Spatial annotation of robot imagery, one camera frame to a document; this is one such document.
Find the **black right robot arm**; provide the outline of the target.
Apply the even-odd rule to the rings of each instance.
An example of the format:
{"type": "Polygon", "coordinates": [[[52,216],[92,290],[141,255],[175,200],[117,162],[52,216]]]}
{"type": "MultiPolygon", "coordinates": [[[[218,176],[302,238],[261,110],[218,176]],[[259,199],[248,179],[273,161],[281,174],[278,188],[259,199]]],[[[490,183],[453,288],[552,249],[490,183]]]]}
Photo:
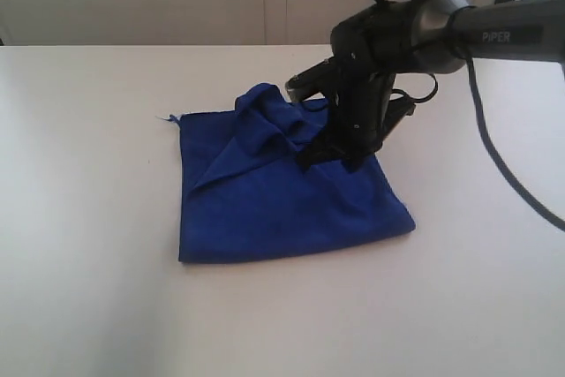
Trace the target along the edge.
{"type": "Polygon", "coordinates": [[[385,2],[338,24],[330,46],[330,58],[286,84],[293,102],[328,103],[326,124],[297,155],[302,170],[335,160],[356,170],[380,150],[415,109],[407,95],[391,97],[399,74],[449,74],[468,57],[563,62],[564,0],[385,2]]]}

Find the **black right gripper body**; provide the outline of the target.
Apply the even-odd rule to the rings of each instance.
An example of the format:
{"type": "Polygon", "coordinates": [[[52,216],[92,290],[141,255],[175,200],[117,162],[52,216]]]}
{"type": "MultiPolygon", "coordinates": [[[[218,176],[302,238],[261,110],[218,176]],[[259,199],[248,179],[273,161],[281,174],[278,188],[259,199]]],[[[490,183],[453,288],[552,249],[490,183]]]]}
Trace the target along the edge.
{"type": "Polygon", "coordinates": [[[416,103],[394,88],[396,74],[362,72],[339,64],[328,115],[329,138],[344,159],[363,159],[379,151],[416,103]]]}

